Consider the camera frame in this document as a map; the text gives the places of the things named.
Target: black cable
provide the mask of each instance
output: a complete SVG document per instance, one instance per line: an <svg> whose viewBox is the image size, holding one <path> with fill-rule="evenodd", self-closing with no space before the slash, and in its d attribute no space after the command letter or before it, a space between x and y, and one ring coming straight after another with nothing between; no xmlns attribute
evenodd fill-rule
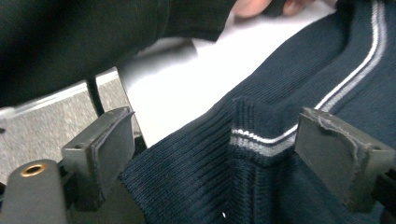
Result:
<svg viewBox="0 0 396 224"><path fill-rule="evenodd" d="M1 213L1 207L3 205L5 190L6 190L6 185L0 182L0 213Z"/></svg>
<svg viewBox="0 0 396 224"><path fill-rule="evenodd" d="M105 110L103 109L102 101L100 100L96 78L95 77L88 78L86 82L87 82L88 94L90 95L93 108L95 109L96 115L100 117L105 113Z"/></svg>

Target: human hand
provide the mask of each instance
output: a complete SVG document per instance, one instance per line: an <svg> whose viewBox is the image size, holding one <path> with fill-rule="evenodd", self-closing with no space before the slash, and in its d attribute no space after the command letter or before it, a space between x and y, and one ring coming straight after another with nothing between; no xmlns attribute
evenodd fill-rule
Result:
<svg viewBox="0 0 396 224"><path fill-rule="evenodd" d="M263 12L271 3L276 0L237 0L233 6L233 14L241 18L254 17ZM283 6L283 15L293 16L303 8L313 3L315 0L287 0Z"/></svg>

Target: black sleeve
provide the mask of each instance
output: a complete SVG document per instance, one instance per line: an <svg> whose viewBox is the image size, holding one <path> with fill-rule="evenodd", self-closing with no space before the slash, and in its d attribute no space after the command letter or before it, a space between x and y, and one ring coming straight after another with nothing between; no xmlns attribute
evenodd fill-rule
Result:
<svg viewBox="0 0 396 224"><path fill-rule="evenodd" d="M234 0L5 0L0 107L93 77L165 36L216 40Z"/></svg>

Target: dark fabric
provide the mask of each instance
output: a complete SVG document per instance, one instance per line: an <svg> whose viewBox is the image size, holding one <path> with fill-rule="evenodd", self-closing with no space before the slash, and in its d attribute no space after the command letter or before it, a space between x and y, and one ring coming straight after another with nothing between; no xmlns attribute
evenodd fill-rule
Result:
<svg viewBox="0 0 396 224"><path fill-rule="evenodd" d="M120 179L147 223L379 222L379 204L348 213L293 151L302 106L396 147L396 2L339 8L128 164Z"/></svg>
<svg viewBox="0 0 396 224"><path fill-rule="evenodd" d="M216 40L234 0L4 0L0 107L93 77L163 36Z"/></svg>

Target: white stripe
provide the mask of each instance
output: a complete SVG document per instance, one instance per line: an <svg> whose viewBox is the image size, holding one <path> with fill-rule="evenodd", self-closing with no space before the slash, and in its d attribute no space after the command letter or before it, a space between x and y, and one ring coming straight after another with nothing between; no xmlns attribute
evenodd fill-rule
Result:
<svg viewBox="0 0 396 224"><path fill-rule="evenodd" d="M233 146L245 147L255 152L258 152L266 157L273 157L288 147L291 147L294 144L296 134L293 134L285 141L279 143L274 147L267 147L259 143L252 142L249 139L243 137L231 137L230 144Z"/></svg>
<svg viewBox="0 0 396 224"><path fill-rule="evenodd" d="M349 76L347 76L340 84L338 84L332 91L330 91L315 106L315 109L320 109L322 107L321 109L323 111L326 111L326 112L330 111L330 109L332 109L332 107L336 103L338 103L345 95L347 95L351 90L353 90L353 88L356 87L378 65L378 63L385 51L385 46L386 46L386 42L387 42L387 30L386 30L386 24L385 24L385 19L384 19L384 13L385 13L385 9L384 9L383 4L381 2L377 3L376 1L374 1L373 8L372 8L372 18L371 18L372 28L373 28L373 33L372 33L373 42L372 42L372 46L371 46L366 58L351 74L349 74ZM283 134L281 134L280 136L278 136L276 138L263 138L263 137L258 136L255 133L250 133L249 131L245 131L242 129L232 129L232 133L246 136L248 138L251 138L251 139L253 139L257 142L263 143L263 144L275 144L275 143L285 139L286 137L288 137L291 133L295 133L296 130L297 130L297 124L295 124L293 127L291 127L286 132L284 132ZM287 148L286 145L283 144L283 142L280 145L282 145L284 147L282 150ZM272 153L269 153L267 151L272 150L271 148L278 148L278 147L274 146L274 147L265 147L265 148L260 147L260 148L262 150L261 154L263 154L263 155L271 154L272 155ZM258 147L252 147L250 149L257 151Z"/></svg>

